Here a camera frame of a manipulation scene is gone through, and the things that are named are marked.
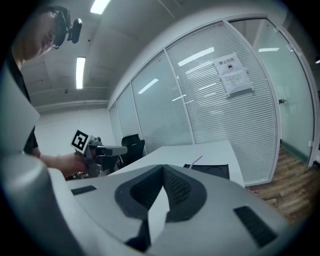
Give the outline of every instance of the ceiling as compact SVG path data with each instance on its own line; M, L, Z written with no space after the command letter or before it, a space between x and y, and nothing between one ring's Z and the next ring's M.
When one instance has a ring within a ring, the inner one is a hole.
M109 99L113 87L137 54L189 9L192 0L111 0L102 15L90 12L94 0L54 0L82 19L79 42L26 62L22 74L35 107ZM200 6L207 0L196 1ZM76 89L76 60L86 57L83 89Z

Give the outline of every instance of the white wall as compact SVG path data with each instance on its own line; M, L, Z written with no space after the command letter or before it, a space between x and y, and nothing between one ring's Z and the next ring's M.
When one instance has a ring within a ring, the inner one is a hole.
M77 130L99 136L103 145L116 145L106 108L45 111L35 125L41 153L57 156L75 152L70 143Z
M215 0L210 6L204 6L203 9L192 11L190 6L186 16L181 15L177 21L166 28L162 33L155 37L135 58L128 69L114 88L110 99L109 107L113 105L121 91L134 77L134 75L142 68L156 53L163 47L174 42L178 37L203 26L204 24L225 19L232 16L250 15L250 14L268 14L271 19L278 24L282 24L286 18L288 9L285 5L278 1L271 0Z

